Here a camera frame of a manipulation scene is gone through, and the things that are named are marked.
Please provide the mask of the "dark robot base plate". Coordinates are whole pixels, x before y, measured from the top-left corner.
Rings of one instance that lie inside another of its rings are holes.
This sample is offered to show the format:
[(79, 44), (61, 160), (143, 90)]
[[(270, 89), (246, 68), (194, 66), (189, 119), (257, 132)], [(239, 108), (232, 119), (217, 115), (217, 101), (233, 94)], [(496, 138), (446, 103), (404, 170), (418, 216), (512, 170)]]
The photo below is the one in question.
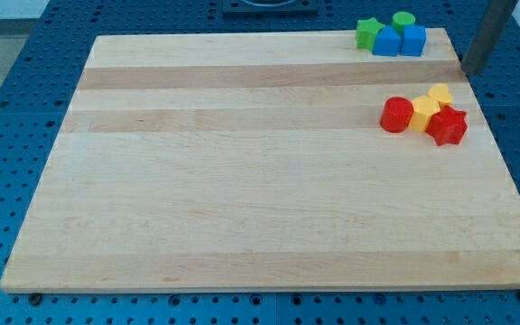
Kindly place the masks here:
[(314, 14), (318, 0), (219, 0), (224, 14)]

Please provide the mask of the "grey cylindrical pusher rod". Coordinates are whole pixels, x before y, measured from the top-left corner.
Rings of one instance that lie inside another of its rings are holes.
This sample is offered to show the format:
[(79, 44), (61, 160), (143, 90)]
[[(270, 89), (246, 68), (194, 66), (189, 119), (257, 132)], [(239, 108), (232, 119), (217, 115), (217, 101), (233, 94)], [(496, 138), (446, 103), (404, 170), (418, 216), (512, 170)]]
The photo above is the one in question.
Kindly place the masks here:
[(478, 29), (460, 62), (461, 69), (466, 75), (477, 75), (486, 67), (517, 4), (518, 0), (490, 0), (488, 2)]

